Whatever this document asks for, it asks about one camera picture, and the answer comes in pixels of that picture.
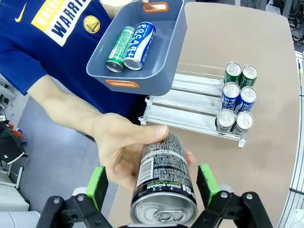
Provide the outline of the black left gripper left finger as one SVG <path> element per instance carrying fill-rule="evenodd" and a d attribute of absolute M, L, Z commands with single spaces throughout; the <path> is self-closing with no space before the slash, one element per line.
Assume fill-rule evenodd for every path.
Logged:
<path fill-rule="evenodd" d="M 86 228 L 113 228 L 101 213 L 107 188 L 105 167 L 96 167 L 84 193 L 48 198 L 36 228 L 73 228 L 79 222 Z"/>

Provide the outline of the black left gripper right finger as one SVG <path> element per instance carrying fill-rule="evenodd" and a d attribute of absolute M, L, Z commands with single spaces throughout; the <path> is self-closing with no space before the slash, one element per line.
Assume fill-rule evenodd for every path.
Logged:
<path fill-rule="evenodd" d="M 220 190 L 207 164 L 198 166 L 196 184 L 204 210 L 192 228 L 218 228 L 223 220 L 232 220 L 237 228 L 273 228 L 257 193 L 249 191 L 237 196 Z"/>

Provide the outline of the black Pepsi can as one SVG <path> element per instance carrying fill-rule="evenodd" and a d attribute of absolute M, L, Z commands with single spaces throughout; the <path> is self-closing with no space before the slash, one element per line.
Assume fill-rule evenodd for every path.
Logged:
<path fill-rule="evenodd" d="M 231 129 L 233 135 L 244 136 L 254 124 L 254 117 L 250 112 L 240 112 L 236 117 L 236 122 Z"/>
<path fill-rule="evenodd" d="M 216 128 L 220 133 L 229 133 L 236 121 L 236 115 L 229 109 L 222 109 L 216 116 Z"/>
<path fill-rule="evenodd" d="M 180 139 L 169 133 L 145 145 L 133 192 L 130 217 L 135 223 L 191 224 L 198 214 L 196 197 Z"/>

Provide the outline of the green Chilsung cider can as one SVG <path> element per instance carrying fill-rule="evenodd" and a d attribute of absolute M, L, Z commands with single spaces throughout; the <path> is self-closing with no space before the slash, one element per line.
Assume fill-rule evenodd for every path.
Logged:
<path fill-rule="evenodd" d="M 242 68 L 242 75 L 239 82 L 239 87 L 242 89 L 245 86 L 254 86 L 258 76 L 258 70 L 254 65 L 245 65 Z"/>
<path fill-rule="evenodd" d="M 109 70 L 115 73 L 121 73 L 124 71 L 123 60 L 126 56 L 126 51 L 131 43 L 134 33 L 134 27 L 124 27 L 105 63 L 105 66 Z"/>
<path fill-rule="evenodd" d="M 242 68 L 239 63 L 237 62 L 227 63 L 225 67 L 225 74 L 223 77 L 224 84 L 228 82 L 235 82 L 238 84 L 241 73 L 242 73 Z"/>

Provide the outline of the blue bin with orange handles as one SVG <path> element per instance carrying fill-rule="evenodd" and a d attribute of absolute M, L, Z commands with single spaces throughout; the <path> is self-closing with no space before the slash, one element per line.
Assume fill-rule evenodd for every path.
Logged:
<path fill-rule="evenodd" d="M 171 89 L 187 30 L 185 1 L 149 0 L 149 4 L 164 4 L 165 9 L 148 10 L 140 1 L 123 6 L 87 63 L 88 75 L 112 91 L 161 96 Z M 156 33 L 142 69 L 110 71 L 106 61 L 123 28 L 136 27 L 144 21 L 152 23 Z"/>

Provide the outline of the blue Pocari Sweat can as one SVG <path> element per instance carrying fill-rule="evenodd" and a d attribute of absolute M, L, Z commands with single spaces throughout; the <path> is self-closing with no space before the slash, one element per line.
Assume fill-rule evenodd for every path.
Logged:
<path fill-rule="evenodd" d="M 254 105 L 255 101 L 257 100 L 257 91 L 255 88 L 251 86 L 245 86 L 241 89 L 240 94 L 237 98 L 236 105 L 234 111 L 236 112 L 243 112 L 247 111 L 250 112 L 252 106 Z"/>
<path fill-rule="evenodd" d="M 123 63 L 128 69 L 142 69 L 155 33 L 156 28 L 150 22 L 145 21 L 138 25 L 123 59 Z"/>
<path fill-rule="evenodd" d="M 222 108 L 234 110 L 239 94 L 240 87 L 236 82 L 225 83 L 221 95 Z"/>

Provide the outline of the person's left forearm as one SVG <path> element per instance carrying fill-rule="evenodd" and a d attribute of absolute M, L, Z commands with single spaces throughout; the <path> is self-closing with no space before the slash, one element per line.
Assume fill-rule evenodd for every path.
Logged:
<path fill-rule="evenodd" d="M 113 19 L 119 10 L 133 0 L 99 0 L 103 8 L 111 19 Z"/>

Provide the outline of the person's right forearm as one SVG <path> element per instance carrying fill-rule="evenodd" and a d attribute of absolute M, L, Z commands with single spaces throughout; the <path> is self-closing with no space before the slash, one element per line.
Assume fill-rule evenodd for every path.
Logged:
<path fill-rule="evenodd" d="M 94 141 L 94 118 L 101 113 L 83 99 L 65 92 L 50 75 L 41 77 L 27 93 L 43 107 L 53 122 Z"/>

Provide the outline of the white can dispenser rack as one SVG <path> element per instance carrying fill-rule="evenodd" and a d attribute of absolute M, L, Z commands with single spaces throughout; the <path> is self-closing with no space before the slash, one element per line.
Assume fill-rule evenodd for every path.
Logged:
<path fill-rule="evenodd" d="M 235 140 L 239 147 L 244 147 L 244 136 L 220 133 L 216 128 L 216 116 L 222 107 L 224 73 L 222 67 L 178 63 L 170 91 L 145 99 L 144 114 L 138 118 L 140 123 L 164 124 Z"/>

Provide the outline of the person's right hand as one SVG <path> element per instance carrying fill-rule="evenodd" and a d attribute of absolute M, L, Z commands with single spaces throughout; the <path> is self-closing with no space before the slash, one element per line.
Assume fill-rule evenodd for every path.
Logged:
<path fill-rule="evenodd" d="M 91 134 L 101 165 L 114 183 L 133 191 L 137 184 L 143 147 L 169 135 L 165 125 L 139 126 L 117 114 L 95 114 Z"/>

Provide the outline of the white cylindrical air purifier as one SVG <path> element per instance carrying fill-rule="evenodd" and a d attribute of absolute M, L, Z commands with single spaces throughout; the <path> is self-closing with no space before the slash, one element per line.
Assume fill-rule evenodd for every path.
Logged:
<path fill-rule="evenodd" d="M 0 211 L 0 228 L 36 228 L 39 219 L 37 211 Z"/>

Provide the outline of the white cabinet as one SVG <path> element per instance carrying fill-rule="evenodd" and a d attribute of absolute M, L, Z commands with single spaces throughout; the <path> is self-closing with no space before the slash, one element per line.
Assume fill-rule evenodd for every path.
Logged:
<path fill-rule="evenodd" d="M 0 211 L 28 211 L 29 204 L 24 200 L 6 174 L 0 173 Z"/>

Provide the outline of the black jacket on chair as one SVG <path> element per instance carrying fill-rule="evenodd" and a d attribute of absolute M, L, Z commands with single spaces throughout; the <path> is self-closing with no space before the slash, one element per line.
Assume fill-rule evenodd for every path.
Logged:
<path fill-rule="evenodd" d="M 26 135 L 20 130 L 14 130 L 13 125 L 0 122 L 0 162 L 12 164 L 20 158 L 28 157 L 24 145 Z"/>

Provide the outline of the person in blue Warriors shirt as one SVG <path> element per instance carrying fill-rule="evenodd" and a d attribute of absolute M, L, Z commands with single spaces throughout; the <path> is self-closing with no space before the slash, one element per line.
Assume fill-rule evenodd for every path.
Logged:
<path fill-rule="evenodd" d="M 99 0 L 0 0 L 0 74 L 24 95 L 50 75 L 100 112 L 138 124 L 145 96 L 111 91 L 86 72 L 111 21 Z"/>

